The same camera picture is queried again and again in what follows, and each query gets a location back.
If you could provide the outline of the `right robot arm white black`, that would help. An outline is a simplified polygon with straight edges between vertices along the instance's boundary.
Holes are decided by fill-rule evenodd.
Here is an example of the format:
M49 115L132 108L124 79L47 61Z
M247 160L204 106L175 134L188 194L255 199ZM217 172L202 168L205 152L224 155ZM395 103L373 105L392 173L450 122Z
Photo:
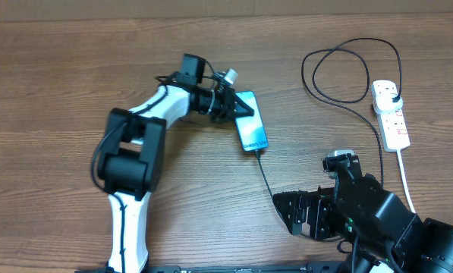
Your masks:
M420 219L372 176L338 173L333 188L273 196L288 231L340 236L404 272L453 272L453 225Z

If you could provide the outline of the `blue Galaxy smartphone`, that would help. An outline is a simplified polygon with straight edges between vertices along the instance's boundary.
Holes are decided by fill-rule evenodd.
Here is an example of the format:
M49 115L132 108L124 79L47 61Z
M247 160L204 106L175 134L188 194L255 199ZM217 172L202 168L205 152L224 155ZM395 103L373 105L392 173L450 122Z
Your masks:
M252 116L235 119L243 150L245 152L252 152L267 148L269 142L254 92L239 92L237 93L237 97L253 109Z

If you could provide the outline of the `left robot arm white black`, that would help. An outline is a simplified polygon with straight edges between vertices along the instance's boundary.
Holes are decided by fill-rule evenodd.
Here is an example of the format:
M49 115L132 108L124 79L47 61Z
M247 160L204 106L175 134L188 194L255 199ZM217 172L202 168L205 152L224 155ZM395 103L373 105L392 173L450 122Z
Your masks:
M165 135L191 111L214 122L250 117L254 110L233 89L238 73L204 71L211 64L184 54L181 67L156 77L155 94L130 110L113 108L105 133L90 162L92 182L109 197L112 207L112 252L106 272L145 272L148 205L159 183Z

